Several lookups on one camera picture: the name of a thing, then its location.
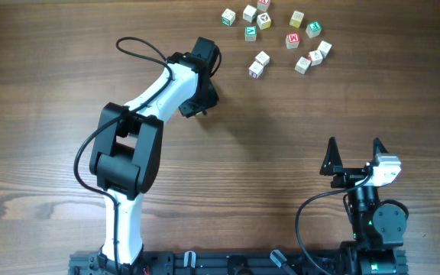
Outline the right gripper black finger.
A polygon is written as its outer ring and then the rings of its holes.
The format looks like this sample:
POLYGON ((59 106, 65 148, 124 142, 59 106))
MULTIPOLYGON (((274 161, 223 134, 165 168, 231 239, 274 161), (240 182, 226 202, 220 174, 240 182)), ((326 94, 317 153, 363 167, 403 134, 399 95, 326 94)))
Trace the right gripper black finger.
POLYGON ((325 158, 322 162, 319 174, 323 176, 335 176, 343 173, 343 164, 341 161, 338 145, 335 137, 330 137, 325 158))
POLYGON ((388 153, 388 151, 384 147, 381 140, 378 137, 374 138, 373 139, 373 156, 375 157, 377 155, 387 154, 387 153, 388 153))

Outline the wooden block red letter A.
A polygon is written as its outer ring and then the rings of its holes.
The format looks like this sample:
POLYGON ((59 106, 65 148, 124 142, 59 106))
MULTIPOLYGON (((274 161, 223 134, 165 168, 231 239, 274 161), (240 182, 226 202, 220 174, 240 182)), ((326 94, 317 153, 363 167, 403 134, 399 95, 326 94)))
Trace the wooden block red letter A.
POLYGON ((309 52, 308 59, 311 62, 310 66, 316 66, 323 61, 324 57, 320 50, 313 50, 309 52))

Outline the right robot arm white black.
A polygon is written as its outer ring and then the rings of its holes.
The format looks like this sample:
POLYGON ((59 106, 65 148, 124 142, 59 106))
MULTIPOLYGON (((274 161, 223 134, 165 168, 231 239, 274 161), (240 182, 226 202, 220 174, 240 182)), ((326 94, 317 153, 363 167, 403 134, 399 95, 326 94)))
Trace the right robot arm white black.
POLYGON ((334 137, 328 140, 320 173, 331 176, 331 188, 344 193, 343 203, 353 241, 343 241, 336 257, 337 274, 406 274, 402 251, 409 210, 394 199, 382 200, 378 189, 395 181, 401 161, 373 140, 373 159, 362 168, 343 167, 334 137))

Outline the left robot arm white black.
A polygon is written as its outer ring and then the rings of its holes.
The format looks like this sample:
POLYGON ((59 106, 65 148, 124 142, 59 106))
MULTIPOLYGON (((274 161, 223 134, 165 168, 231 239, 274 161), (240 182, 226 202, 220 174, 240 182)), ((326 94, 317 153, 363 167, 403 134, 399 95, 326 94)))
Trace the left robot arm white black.
POLYGON ((159 170, 163 128, 174 112, 189 118, 217 105, 211 78, 221 60, 219 47, 199 37, 192 51, 161 57, 162 74, 136 99, 103 108, 89 170, 105 198, 106 239, 98 262, 106 273, 138 271, 142 205, 159 170))

